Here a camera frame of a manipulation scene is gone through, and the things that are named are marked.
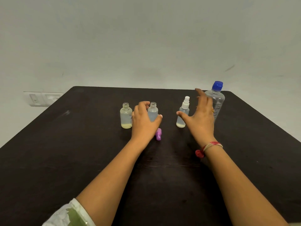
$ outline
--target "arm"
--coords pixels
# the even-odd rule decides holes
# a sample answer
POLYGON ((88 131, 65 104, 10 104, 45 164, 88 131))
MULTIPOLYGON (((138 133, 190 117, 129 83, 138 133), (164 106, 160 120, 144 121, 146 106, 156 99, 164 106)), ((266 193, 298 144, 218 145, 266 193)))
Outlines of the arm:
POLYGON ((112 224, 134 164, 161 123, 162 115, 149 120, 149 103, 135 106, 131 140, 76 198, 96 225, 112 224))
MULTIPOLYGON (((203 147, 211 141, 216 141, 213 136, 212 99, 202 90, 196 90, 200 96, 195 114, 192 117, 179 111, 177 114, 185 121, 198 144, 203 147)), ((234 226, 288 225, 223 148, 212 146, 205 151, 205 155, 211 164, 234 226)))

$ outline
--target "purple object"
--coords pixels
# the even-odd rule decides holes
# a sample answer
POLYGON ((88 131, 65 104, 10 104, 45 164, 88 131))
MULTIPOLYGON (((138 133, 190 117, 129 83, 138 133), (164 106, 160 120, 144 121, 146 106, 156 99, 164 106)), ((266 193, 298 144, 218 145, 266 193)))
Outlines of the purple object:
POLYGON ((161 140, 161 135, 162 135, 162 129, 158 128, 156 131, 157 140, 161 140))

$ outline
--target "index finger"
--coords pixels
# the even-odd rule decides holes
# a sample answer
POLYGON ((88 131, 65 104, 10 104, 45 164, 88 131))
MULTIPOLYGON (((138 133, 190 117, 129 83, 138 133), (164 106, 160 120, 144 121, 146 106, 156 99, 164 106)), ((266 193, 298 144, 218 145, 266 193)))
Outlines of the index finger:
POLYGON ((145 113, 146 109, 147 109, 147 105, 149 105, 149 104, 150 104, 150 102, 148 102, 148 101, 139 102, 139 104, 138 104, 139 113, 140 114, 145 113))
POLYGON ((206 104, 207 104, 207 95, 204 93, 204 91, 202 91, 201 89, 198 89, 198 88, 196 88, 195 89, 197 92, 198 92, 198 94, 200 95, 199 96, 199 101, 198 101, 198 106, 200 105, 200 106, 206 106, 206 104))

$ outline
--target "yellowish bottle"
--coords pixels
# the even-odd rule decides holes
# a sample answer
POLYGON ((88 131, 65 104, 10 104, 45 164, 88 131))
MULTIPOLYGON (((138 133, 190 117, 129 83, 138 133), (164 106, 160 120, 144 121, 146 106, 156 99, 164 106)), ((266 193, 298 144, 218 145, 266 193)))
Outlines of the yellowish bottle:
POLYGON ((132 112, 133 110, 129 107, 128 103, 122 104, 122 109, 120 110, 120 120, 123 128, 127 129, 132 127, 132 112))

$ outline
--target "hand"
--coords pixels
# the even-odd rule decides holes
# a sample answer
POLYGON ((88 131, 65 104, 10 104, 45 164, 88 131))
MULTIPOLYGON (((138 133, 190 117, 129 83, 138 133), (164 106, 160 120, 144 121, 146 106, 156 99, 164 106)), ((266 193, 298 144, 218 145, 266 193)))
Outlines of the hand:
POLYGON ((146 148, 151 139, 155 136, 163 116, 158 115, 155 121, 151 122, 148 117, 148 105, 150 102, 139 102, 132 113, 132 138, 141 148, 146 148))
POLYGON ((177 115, 180 116, 191 134, 201 147, 212 141, 216 141, 213 135, 214 130, 214 117, 212 112, 212 98, 200 89, 195 89, 199 93, 199 101, 197 110, 192 117, 178 111, 177 115))

